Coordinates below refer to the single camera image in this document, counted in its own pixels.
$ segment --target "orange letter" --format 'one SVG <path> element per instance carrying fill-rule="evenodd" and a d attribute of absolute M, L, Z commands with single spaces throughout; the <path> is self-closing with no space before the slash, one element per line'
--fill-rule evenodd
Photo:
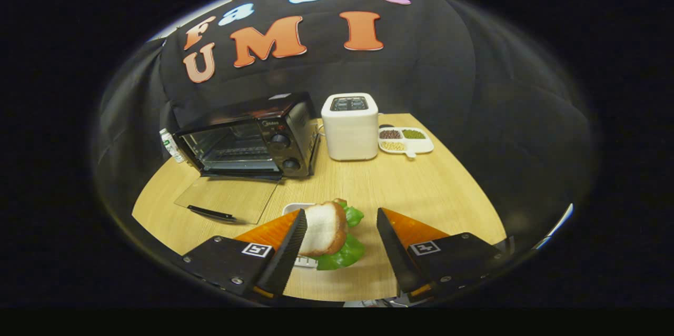
<path fill-rule="evenodd" d="M 204 47 L 201 48 L 200 50 L 200 52 L 204 55 L 204 61 L 206 64 L 206 67 L 202 72 L 197 70 L 197 52 L 188 55 L 183 60 L 183 63 L 185 63 L 185 67 L 187 67 L 187 75 L 190 77 L 192 82 L 194 83 L 205 82 L 209 80 L 210 77 L 213 76 L 213 73 L 215 72 L 215 62 L 213 61 L 214 47 L 215 43 L 210 43 L 204 45 Z"/>
<path fill-rule="evenodd" d="M 380 16 L 374 12 L 342 12 L 339 17 L 349 24 L 349 41 L 344 47 L 350 51 L 378 51 L 383 44 L 375 33 L 375 20 Z"/>
<path fill-rule="evenodd" d="M 239 29 L 231 34 L 230 38 L 236 41 L 236 61 L 234 67 L 244 67 L 255 62 L 255 57 L 248 53 L 252 50 L 261 60 L 269 57 L 272 45 L 276 49 L 272 55 L 276 58 L 301 55 L 306 52 L 306 46 L 299 43 L 297 24 L 302 21 L 301 16 L 289 16 L 278 19 L 263 35 L 253 27 Z"/>
<path fill-rule="evenodd" d="M 209 23 L 213 20 L 215 20 L 215 16 L 205 19 L 187 31 L 187 43 L 185 44 L 185 50 L 188 50 L 192 45 L 196 44 L 199 40 L 202 39 L 201 34 L 209 29 Z"/>

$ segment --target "lettuce leaf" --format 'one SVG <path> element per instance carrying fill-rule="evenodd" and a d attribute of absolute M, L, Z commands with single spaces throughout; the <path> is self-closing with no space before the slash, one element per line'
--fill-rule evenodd
<path fill-rule="evenodd" d="M 360 260 L 365 253 L 363 243 L 359 242 L 353 235 L 346 235 L 346 242 L 339 251 L 335 254 L 324 254 L 323 256 L 314 258 L 318 261 L 317 270 L 335 270 L 345 268 Z"/>
<path fill-rule="evenodd" d="M 344 209 L 346 214 L 346 222 L 349 226 L 356 226 L 361 222 L 361 219 L 364 218 L 364 214 L 361 211 L 358 211 L 354 207 L 347 207 L 345 202 L 340 202 L 339 204 Z"/>

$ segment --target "toaster oven knob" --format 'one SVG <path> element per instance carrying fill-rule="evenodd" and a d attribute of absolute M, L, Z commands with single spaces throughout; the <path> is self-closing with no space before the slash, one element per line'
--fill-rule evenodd
<path fill-rule="evenodd" d="M 275 151 L 281 151 L 289 146 L 291 146 L 291 140 L 288 136 L 282 134 L 275 134 L 272 136 L 272 139 L 269 141 L 270 146 Z"/>
<path fill-rule="evenodd" d="M 296 159 L 287 159 L 283 161 L 283 168 L 285 170 L 297 171 L 300 168 L 299 162 Z"/>

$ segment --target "white toaster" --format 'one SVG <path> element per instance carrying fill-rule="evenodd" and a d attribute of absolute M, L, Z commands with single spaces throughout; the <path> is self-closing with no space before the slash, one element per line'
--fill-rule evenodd
<path fill-rule="evenodd" d="M 368 160 L 379 151 L 379 109 L 365 93 L 335 94 L 321 110 L 328 154 L 337 161 Z"/>

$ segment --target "white divided tray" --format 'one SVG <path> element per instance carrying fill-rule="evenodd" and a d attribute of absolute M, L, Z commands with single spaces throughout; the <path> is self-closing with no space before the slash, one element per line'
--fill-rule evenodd
<path fill-rule="evenodd" d="M 404 130 L 411 130 L 411 131 L 417 131 L 421 134 L 423 134 L 424 139 L 405 139 L 404 134 L 402 131 Z M 393 131 L 397 132 L 400 135 L 400 139 L 382 139 L 381 138 L 381 132 L 384 131 Z M 397 151 L 395 149 L 387 149 L 384 146 L 385 142 L 400 142 L 400 144 L 404 145 L 404 149 L 402 151 Z M 422 129 L 419 128 L 414 128 L 414 127 L 383 127 L 379 129 L 379 145 L 380 149 L 385 151 L 386 153 L 395 153 L 395 154 L 407 154 L 407 157 L 413 159 L 417 156 L 417 153 L 429 153 L 433 151 L 433 141 L 431 141 L 431 138 L 428 137 L 428 134 L 424 132 Z"/>
<path fill-rule="evenodd" d="M 306 207 L 313 206 L 314 204 L 315 203 L 291 203 L 284 207 L 281 215 L 283 216 L 285 214 L 292 213 L 293 211 L 297 211 L 298 209 L 306 209 Z M 298 256 L 297 259 L 295 260 L 294 266 L 316 269 L 316 266 L 318 266 L 318 262 L 308 257 Z"/>

